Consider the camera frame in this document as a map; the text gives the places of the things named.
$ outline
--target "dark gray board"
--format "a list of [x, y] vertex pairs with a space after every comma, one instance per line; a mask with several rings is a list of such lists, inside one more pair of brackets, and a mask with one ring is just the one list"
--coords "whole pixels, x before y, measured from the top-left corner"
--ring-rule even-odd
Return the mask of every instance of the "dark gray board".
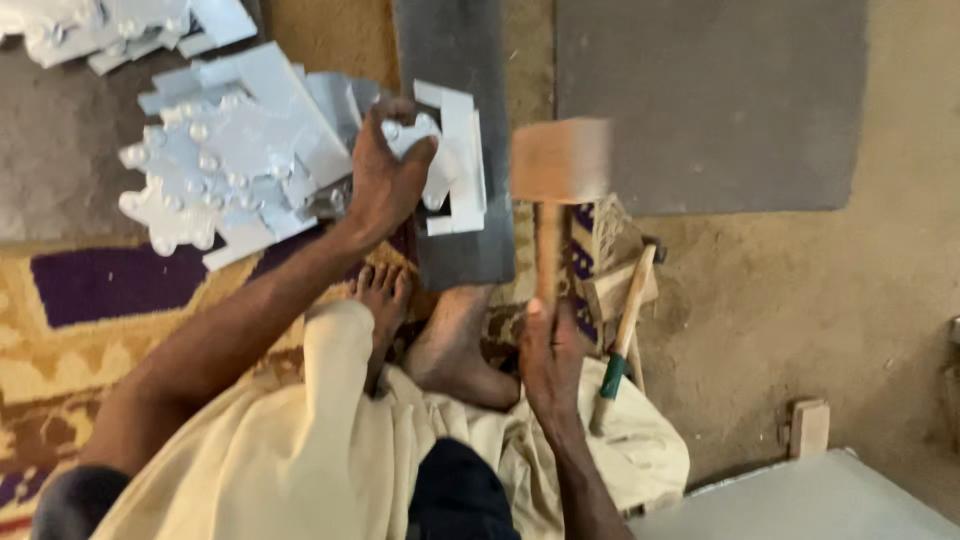
[[467, 283], [509, 282], [515, 273], [509, 186], [510, 132], [505, 108], [499, 0], [394, 0], [394, 26], [404, 94], [413, 82], [473, 94], [480, 111], [487, 216], [484, 230], [427, 236], [425, 209], [416, 226], [420, 278], [427, 290]]
[[864, 0], [558, 0], [558, 115], [614, 119], [634, 215], [839, 209]]
[[[244, 6], [262, 29], [258, 0]], [[202, 58], [237, 52], [262, 34]], [[117, 152], [143, 138], [137, 94], [153, 90], [156, 73], [187, 64], [161, 50], [100, 77], [85, 60], [43, 69], [18, 37], [0, 44], [0, 242], [146, 237], [117, 207], [121, 193], [144, 187]]]

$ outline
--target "person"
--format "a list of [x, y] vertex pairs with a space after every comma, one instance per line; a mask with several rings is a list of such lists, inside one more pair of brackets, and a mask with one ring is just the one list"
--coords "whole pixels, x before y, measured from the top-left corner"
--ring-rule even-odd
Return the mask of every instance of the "person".
[[[437, 141], [398, 160], [380, 130], [412, 111], [367, 114], [342, 221], [116, 385], [34, 538], [626, 539], [622, 510], [682, 492], [683, 440], [631, 384], [608, 435], [585, 432], [603, 364], [568, 304], [528, 304], [522, 380], [480, 355], [492, 285], [446, 291], [398, 366], [408, 270], [367, 266], [350, 299], [314, 304], [413, 213]], [[304, 313], [303, 381], [244, 377]]]

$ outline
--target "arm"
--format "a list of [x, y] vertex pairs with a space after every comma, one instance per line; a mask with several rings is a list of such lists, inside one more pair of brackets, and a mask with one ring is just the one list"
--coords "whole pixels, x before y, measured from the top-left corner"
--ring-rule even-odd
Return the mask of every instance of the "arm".
[[547, 442], [557, 459], [566, 538], [633, 540], [587, 447], [577, 414], [577, 388], [584, 346], [570, 305], [554, 314], [540, 299], [527, 305], [520, 340], [520, 371]]
[[136, 475], [193, 414], [233, 385], [413, 212], [436, 141], [420, 141], [401, 161], [380, 130], [384, 118], [412, 109], [406, 100], [374, 106], [353, 154], [354, 196], [344, 220], [276, 270], [192, 317], [150, 352], [104, 402], [82, 464]]

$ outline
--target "black fabric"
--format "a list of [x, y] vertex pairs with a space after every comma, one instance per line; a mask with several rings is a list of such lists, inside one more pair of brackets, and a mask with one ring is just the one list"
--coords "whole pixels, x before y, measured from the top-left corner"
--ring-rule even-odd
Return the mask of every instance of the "black fabric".
[[130, 483], [109, 467], [80, 466], [43, 491], [34, 514], [34, 540], [86, 540]]
[[[81, 466], [43, 491], [33, 540], [87, 540], [130, 483], [109, 467]], [[440, 439], [420, 464], [408, 514], [411, 540], [514, 540], [510, 503], [493, 469], [471, 448]]]
[[420, 464], [408, 540], [519, 539], [503, 484], [473, 449], [440, 439]]

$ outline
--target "patterned carpet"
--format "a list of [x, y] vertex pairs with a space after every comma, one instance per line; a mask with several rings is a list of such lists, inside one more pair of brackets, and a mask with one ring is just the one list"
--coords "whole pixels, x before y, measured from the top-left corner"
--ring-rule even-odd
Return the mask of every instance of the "patterned carpet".
[[[609, 267], [600, 262], [609, 254], [595, 238], [594, 206], [571, 213], [562, 294], [572, 293], [581, 331], [597, 352], [604, 329], [593, 326], [580, 281]], [[536, 284], [533, 212], [517, 204], [514, 214], [517, 278], [496, 289], [484, 325], [484, 356], [497, 363], [516, 352], [523, 305]], [[38, 493], [48, 478], [75, 464], [114, 382], [190, 315], [276, 267], [320, 233], [302, 234], [214, 274], [206, 272], [199, 252], [183, 247], [170, 258], [146, 245], [0, 251], [0, 539], [20, 537], [29, 528]], [[367, 261], [416, 270], [411, 238], [401, 229]], [[361, 266], [322, 300], [343, 297]], [[435, 301], [436, 295], [415, 292], [398, 351], [422, 328]], [[299, 321], [267, 360], [296, 363], [301, 342]]]

